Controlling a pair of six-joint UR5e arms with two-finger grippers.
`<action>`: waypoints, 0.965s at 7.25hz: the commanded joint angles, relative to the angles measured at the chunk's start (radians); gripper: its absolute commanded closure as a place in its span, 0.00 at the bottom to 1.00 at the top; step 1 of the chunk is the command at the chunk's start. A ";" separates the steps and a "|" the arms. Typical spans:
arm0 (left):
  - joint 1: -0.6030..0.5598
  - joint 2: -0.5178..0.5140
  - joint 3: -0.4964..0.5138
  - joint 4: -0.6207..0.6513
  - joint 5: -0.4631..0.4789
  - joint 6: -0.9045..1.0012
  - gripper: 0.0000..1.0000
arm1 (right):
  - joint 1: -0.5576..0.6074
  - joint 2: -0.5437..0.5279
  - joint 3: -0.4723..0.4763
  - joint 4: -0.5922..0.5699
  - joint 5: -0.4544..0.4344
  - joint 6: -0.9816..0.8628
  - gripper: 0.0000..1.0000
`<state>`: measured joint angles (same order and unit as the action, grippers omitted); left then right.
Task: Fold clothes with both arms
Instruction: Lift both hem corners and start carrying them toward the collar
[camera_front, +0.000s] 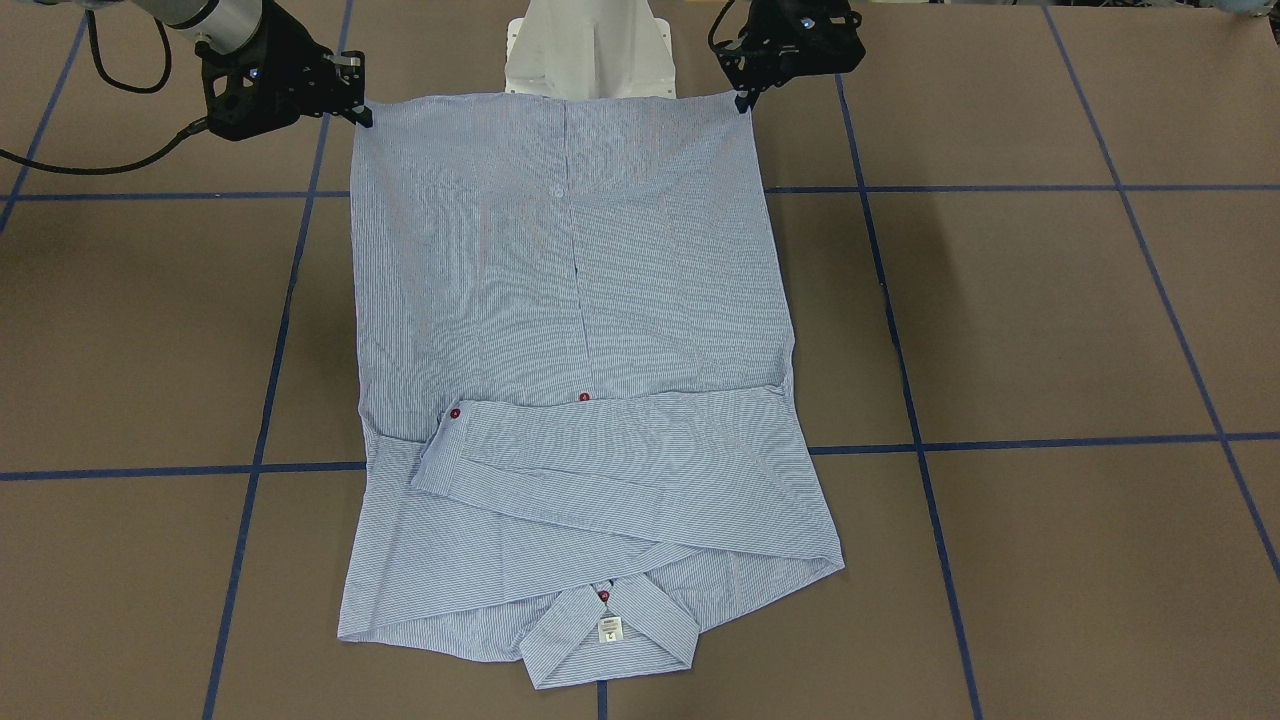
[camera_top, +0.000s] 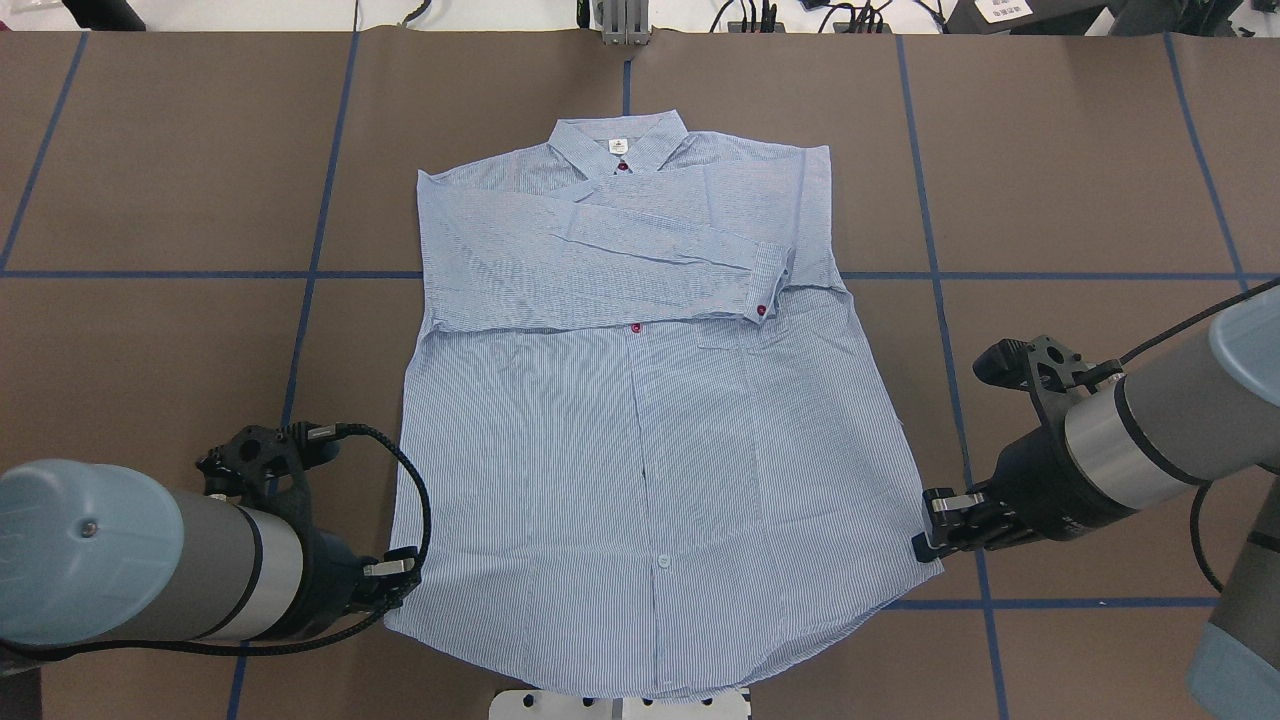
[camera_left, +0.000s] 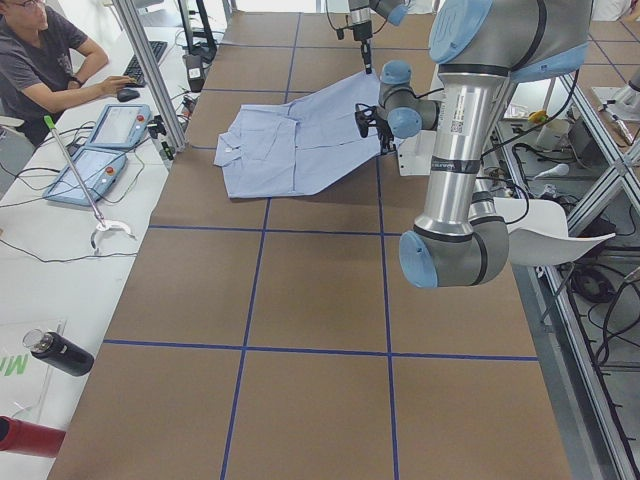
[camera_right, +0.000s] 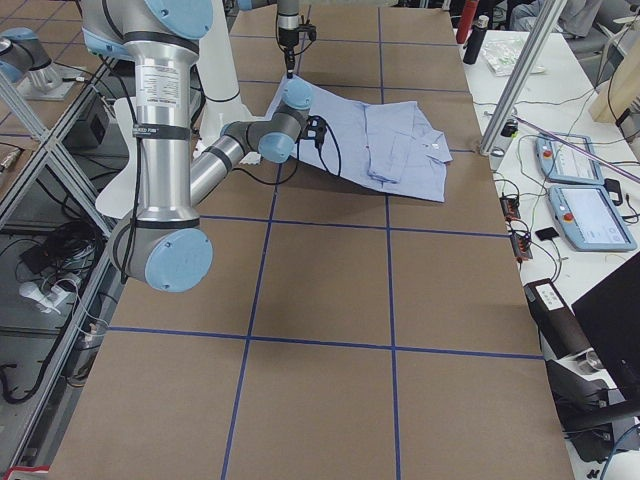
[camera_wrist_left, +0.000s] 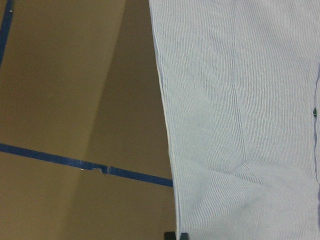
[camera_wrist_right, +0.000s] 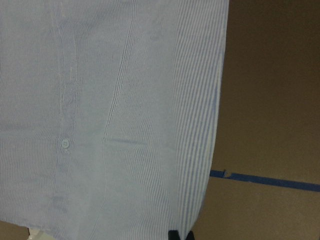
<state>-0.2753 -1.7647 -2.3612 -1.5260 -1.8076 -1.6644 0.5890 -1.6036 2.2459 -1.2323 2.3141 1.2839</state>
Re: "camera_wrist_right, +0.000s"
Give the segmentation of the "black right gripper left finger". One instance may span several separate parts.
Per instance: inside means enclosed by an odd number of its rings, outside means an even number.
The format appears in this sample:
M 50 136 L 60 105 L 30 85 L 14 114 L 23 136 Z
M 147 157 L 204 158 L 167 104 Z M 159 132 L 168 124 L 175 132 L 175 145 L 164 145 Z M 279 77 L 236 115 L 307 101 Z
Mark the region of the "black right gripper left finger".
M 168 231 L 168 240 L 180 240 L 180 235 L 178 230 Z

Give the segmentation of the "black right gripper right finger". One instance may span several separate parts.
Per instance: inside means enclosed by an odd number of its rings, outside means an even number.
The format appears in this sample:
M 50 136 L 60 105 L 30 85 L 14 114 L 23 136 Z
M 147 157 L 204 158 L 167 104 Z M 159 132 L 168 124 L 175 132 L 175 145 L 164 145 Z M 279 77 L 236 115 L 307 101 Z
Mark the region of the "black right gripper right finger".
M 186 240 L 195 240 L 193 231 L 190 231 L 186 237 Z

